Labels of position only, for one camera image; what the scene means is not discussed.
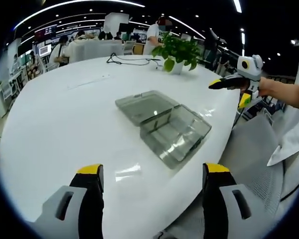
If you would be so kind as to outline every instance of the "white desk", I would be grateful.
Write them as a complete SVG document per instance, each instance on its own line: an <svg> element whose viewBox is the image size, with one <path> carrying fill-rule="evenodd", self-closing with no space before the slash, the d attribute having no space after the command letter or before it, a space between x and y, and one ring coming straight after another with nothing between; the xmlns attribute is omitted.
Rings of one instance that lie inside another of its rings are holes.
<svg viewBox="0 0 299 239"><path fill-rule="evenodd" d="M144 58L144 56L124 56ZM202 188L202 164L217 163L227 143L239 91L209 90L218 76L198 66L180 76L98 58L67 65L25 85L5 123L1 178L23 218L69 185L83 166L104 165L105 239L147 239L172 223ZM208 139L179 171L170 170L140 138L115 100L159 90L201 113Z"/></svg>

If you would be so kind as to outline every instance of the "black ceiling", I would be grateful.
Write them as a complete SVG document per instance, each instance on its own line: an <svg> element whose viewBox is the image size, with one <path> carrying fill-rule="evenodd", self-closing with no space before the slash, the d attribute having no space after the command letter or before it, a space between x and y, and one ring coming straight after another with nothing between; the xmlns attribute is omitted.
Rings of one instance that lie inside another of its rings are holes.
<svg viewBox="0 0 299 239"><path fill-rule="evenodd" d="M203 35L202 31L211 27L218 36L227 41L228 49L238 54L242 53L243 47L240 28L244 28L246 34L245 55L261 55L266 62L264 70L270 74L296 75L298 63L292 55L291 40L299 39L298 2L296 5L292 1L240 0L242 13L238 13L234 0L131 1L143 4L145 7L110 1L76 2L59 6L26 21L17 28L16 32L11 33L8 41L12 41L14 37L32 36L35 28L51 21L54 21L51 24L59 24L61 18L61 24L79 20L104 19L105 14L123 10L124 13L133 17L132 21L154 24L157 18L164 13L165 16L173 16L183 21ZM41 2L42 0L23 2L18 11L14 11L18 12L16 18L19 19L14 25L34 12L65 1L46 0L43 6L41 6ZM176 33L188 32L192 36L199 37L198 34L178 22L173 22L173 28Z"/></svg>

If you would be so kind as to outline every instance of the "ceiling light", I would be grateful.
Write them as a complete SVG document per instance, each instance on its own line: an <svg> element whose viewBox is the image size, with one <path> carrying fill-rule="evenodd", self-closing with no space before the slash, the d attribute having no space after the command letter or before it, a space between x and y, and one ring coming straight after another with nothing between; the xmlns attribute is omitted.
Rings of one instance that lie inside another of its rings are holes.
<svg viewBox="0 0 299 239"><path fill-rule="evenodd" d="M243 45L245 45L245 33L241 33L241 42Z"/></svg>
<svg viewBox="0 0 299 239"><path fill-rule="evenodd" d="M171 33L171 34L174 34L174 35L176 35L176 36L179 36L179 34L177 34L177 33L175 33L175 32L170 31L170 33Z"/></svg>
<svg viewBox="0 0 299 239"><path fill-rule="evenodd" d="M138 4L138 3L134 3L134 2L131 2L131 1L125 1L125 0L71 0L71 1L66 1L66 2L62 2L62 3L58 3L58 4L55 4L55 5L46 7L44 9L40 10L40 11L37 11L34 14L32 14L32 15L26 17L25 19L23 19L21 22L19 22L13 29L15 30L21 24L25 23L26 21L28 21L32 17L34 17L34 16L36 16L36 15L42 13L42 12L48 11L48 10L53 9L55 7L58 7L58 6L63 6L63 5L71 4L71 3L77 3L77 2L84 2L84 1L111 1L111 2L124 3L124 4L139 6L139 7L145 7L144 5L141 5L141 4Z"/></svg>
<svg viewBox="0 0 299 239"><path fill-rule="evenodd" d="M135 22L135 21L129 21L129 23L134 23L134 24L143 25L143 26L150 26L148 24L144 24L144 23L140 23L140 22Z"/></svg>
<svg viewBox="0 0 299 239"><path fill-rule="evenodd" d="M46 26L46 27L44 27L44 28L41 28L41 29L39 29L39 30L36 30L35 32L38 32L38 31L41 31L41 30L43 30L43 29L46 29L46 28L49 28L49 27L53 27L53 26L56 26L56 24L51 25L51 26Z"/></svg>
<svg viewBox="0 0 299 239"><path fill-rule="evenodd" d="M57 31L56 33L64 32L64 31L69 31L69 30L73 30L73 29L78 29L78 28L92 27L92 26L95 26L95 25L77 26L77 27L73 27L73 28L69 28L69 29L65 29L65 30Z"/></svg>
<svg viewBox="0 0 299 239"><path fill-rule="evenodd" d="M58 25L57 27L66 26L66 25L70 25L70 24L74 24L74 23L87 22L87 21L105 21L105 20L104 19L96 19L96 20L74 21L74 22Z"/></svg>
<svg viewBox="0 0 299 239"><path fill-rule="evenodd" d="M178 21L179 23L183 24L184 26L188 27L189 29L191 29L192 31L196 32L199 36L201 36L203 39L206 39L202 34L200 34L198 31L196 31L195 29L193 29L192 27L188 26L187 24L185 24L184 22L176 19L175 17L169 16L169 18Z"/></svg>
<svg viewBox="0 0 299 239"><path fill-rule="evenodd" d="M242 13L239 0L234 0L234 4L235 4L235 7L236 7L236 11L239 12L239 13Z"/></svg>
<svg viewBox="0 0 299 239"><path fill-rule="evenodd" d="M20 43L20 45L24 44L26 41L29 41L30 39L34 38L34 36L29 37L28 39L24 40L23 42Z"/></svg>

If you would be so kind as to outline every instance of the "monitor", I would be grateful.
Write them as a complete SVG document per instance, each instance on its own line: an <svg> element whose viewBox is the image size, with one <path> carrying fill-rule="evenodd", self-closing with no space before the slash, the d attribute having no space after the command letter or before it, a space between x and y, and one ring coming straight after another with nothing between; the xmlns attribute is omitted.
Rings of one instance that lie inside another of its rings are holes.
<svg viewBox="0 0 299 239"><path fill-rule="evenodd" d="M39 56L44 57L49 55L51 53L51 49L52 49L51 44L39 48Z"/></svg>
<svg viewBox="0 0 299 239"><path fill-rule="evenodd" d="M34 40L37 42L44 41L55 37L56 34L56 25L46 27L34 33Z"/></svg>
<svg viewBox="0 0 299 239"><path fill-rule="evenodd" d="M134 27L128 23L120 23L119 31L132 33L134 31Z"/></svg>

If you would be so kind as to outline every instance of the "plastic container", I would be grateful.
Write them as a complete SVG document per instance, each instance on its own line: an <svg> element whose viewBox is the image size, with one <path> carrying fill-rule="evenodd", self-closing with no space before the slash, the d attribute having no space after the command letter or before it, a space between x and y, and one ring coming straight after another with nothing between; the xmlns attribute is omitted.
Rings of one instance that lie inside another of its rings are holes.
<svg viewBox="0 0 299 239"><path fill-rule="evenodd" d="M202 117L184 105L164 111L141 125L141 138L170 168L180 164L211 130Z"/></svg>
<svg viewBox="0 0 299 239"><path fill-rule="evenodd" d="M115 104L135 126L141 126L143 122L152 117L179 105L178 102L163 95L159 91L148 91L142 94L128 96L116 100Z"/></svg>

